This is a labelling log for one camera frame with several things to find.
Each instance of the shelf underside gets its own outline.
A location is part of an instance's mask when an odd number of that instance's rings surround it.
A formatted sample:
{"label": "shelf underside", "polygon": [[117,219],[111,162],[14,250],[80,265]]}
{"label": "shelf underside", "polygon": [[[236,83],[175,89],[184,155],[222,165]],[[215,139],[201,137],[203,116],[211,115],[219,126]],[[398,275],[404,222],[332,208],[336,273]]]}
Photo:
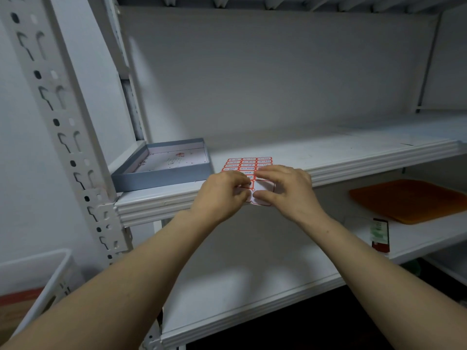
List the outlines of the shelf underside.
{"label": "shelf underside", "polygon": [[122,6],[279,11],[439,13],[465,0],[118,0]]}
{"label": "shelf underside", "polygon": [[[301,168],[315,187],[462,153],[456,140],[400,133],[308,126],[205,138],[215,172],[229,158],[272,157]],[[124,193],[115,208],[124,226],[173,217],[188,209],[202,182]]]}
{"label": "shelf underside", "polygon": [[[398,179],[398,172],[316,189],[339,221],[379,217],[348,190]],[[417,225],[390,222],[391,253],[403,263],[467,239],[467,212]],[[369,243],[366,226],[350,230]],[[245,206],[203,242],[182,270],[164,306],[162,341],[173,347],[213,334],[343,285],[327,256],[270,207]]]}

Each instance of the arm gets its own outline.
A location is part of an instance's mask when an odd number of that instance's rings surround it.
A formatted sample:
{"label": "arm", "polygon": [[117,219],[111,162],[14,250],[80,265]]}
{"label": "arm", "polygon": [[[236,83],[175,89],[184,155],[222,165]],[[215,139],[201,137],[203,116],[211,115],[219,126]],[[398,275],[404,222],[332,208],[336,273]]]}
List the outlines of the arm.
{"label": "arm", "polygon": [[141,246],[64,298],[2,350],[137,349],[154,323],[178,274],[196,248],[237,212],[250,180],[240,172],[210,176],[190,210]]}
{"label": "arm", "polygon": [[306,172],[267,166],[256,175],[283,186],[283,194],[254,195],[276,206],[321,247],[394,348],[467,348],[467,310],[330,218]]}

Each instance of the orange tray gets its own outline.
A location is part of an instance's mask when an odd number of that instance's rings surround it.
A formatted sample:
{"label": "orange tray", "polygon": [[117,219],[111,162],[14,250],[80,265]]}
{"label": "orange tray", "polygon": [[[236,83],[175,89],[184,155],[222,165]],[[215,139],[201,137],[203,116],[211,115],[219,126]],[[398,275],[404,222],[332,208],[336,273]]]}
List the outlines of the orange tray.
{"label": "orange tray", "polygon": [[353,189],[349,194],[367,209],[407,225],[467,210],[465,194],[410,179]]}

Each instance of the hand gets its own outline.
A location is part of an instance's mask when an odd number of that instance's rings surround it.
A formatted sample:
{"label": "hand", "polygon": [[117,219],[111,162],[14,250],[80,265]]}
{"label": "hand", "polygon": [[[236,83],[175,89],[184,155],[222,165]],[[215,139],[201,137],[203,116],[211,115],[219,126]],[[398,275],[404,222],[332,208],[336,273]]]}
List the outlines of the hand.
{"label": "hand", "polygon": [[259,178],[273,181],[282,186],[282,194],[257,190],[255,198],[274,205],[289,220],[303,226],[304,223],[318,223],[330,217],[324,212],[312,188],[312,178],[302,169],[282,165],[261,167],[255,172]]}
{"label": "hand", "polygon": [[249,183],[250,179],[238,171],[210,175],[201,186],[190,211],[214,228],[242,207],[250,192],[236,191],[235,187]]}

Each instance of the forearm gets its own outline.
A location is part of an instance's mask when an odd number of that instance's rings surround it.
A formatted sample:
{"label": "forearm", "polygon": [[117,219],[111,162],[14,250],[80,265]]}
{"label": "forearm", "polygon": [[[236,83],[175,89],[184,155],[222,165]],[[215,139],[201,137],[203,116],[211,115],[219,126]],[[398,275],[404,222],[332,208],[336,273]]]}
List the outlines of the forearm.
{"label": "forearm", "polygon": [[467,311],[330,218],[304,222],[396,349],[464,349]]}
{"label": "forearm", "polygon": [[179,272],[213,227],[190,212],[179,213],[155,236],[38,318],[5,349],[137,349]]}

